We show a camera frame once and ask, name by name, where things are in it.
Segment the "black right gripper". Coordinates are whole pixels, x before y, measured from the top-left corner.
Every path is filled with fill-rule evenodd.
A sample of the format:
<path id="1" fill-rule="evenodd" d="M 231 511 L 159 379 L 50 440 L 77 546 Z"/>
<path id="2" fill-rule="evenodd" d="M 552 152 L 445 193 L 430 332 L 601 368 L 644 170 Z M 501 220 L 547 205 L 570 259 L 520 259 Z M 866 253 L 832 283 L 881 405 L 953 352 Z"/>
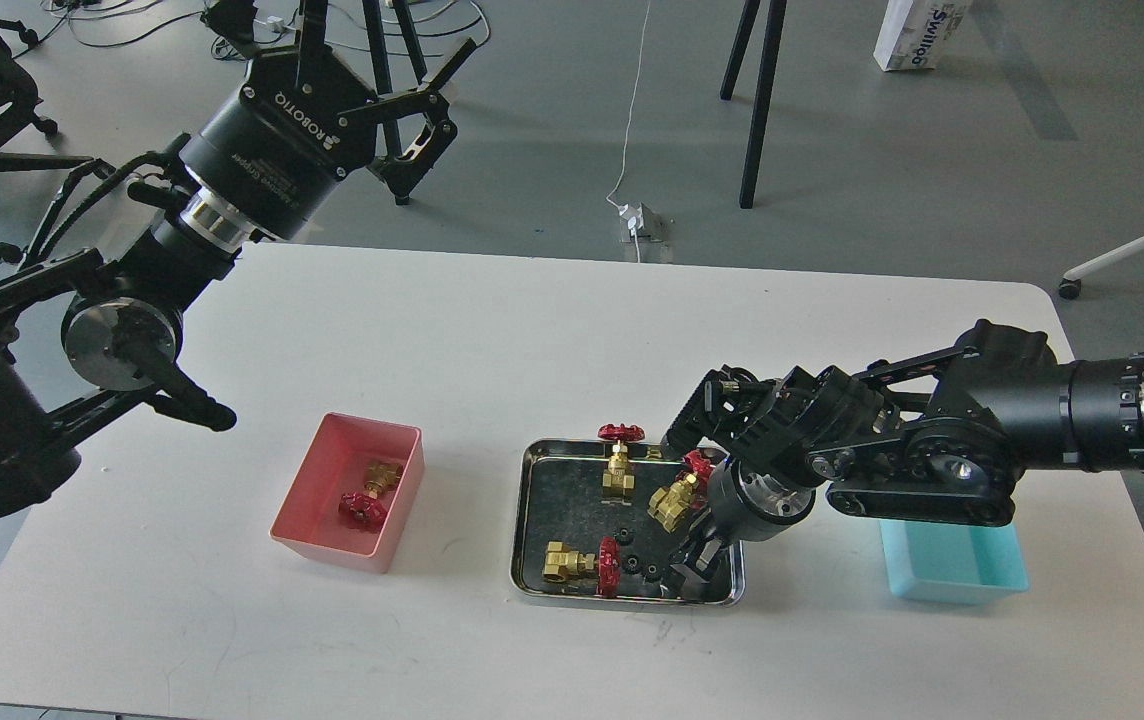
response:
<path id="1" fill-rule="evenodd" d="M 768 541 L 815 509 L 815 489 L 791 486 L 740 460 L 714 466 L 706 486 L 708 519 L 667 559 L 665 590 L 692 602 L 723 602 L 731 591 L 729 541 Z"/>

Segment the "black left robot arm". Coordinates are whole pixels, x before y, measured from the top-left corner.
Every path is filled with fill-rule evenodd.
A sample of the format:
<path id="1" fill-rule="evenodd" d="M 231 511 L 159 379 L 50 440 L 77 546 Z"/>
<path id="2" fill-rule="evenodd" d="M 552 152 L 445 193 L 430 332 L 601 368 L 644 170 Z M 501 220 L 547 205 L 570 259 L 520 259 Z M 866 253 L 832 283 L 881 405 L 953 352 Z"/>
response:
<path id="1" fill-rule="evenodd" d="M 439 70 L 406 3 L 394 5 L 418 86 L 394 92 L 379 1 L 362 5 L 376 77 L 325 40 L 329 5 L 302 1 L 288 45 L 255 38 L 255 3 L 217 1 L 202 23 L 247 61 L 197 135 L 112 167 L 92 156 L 15 155 L 38 117 L 34 79 L 0 37 L 0 519 L 43 503 L 77 470 L 77 446 L 146 404 L 210 430 L 237 416 L 176 364 L 183 315 L 233 269 L 243 243 L 288 242 L 340 182 L 375 174 L 398 204 L 456 139 Z"/>

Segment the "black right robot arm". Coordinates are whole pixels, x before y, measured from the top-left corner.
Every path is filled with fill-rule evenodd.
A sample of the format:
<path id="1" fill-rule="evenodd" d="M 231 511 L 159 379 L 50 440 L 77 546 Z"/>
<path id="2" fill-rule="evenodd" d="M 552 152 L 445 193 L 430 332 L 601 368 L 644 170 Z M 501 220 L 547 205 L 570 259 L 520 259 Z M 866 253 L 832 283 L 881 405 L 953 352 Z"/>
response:
<path id="1" fill-rule="evenodd" d="M 1028 469 L 1144 470 L 1144 353 L 1058 363 L 1048 337 L 980 319 L 955 343 L 864 372 L 710 370 L 664 434 L 726 451 L 665 581 L 705 584 L 734 541 L 768 541 L 816 488 L 856 519 L 1003 527 Z"/>

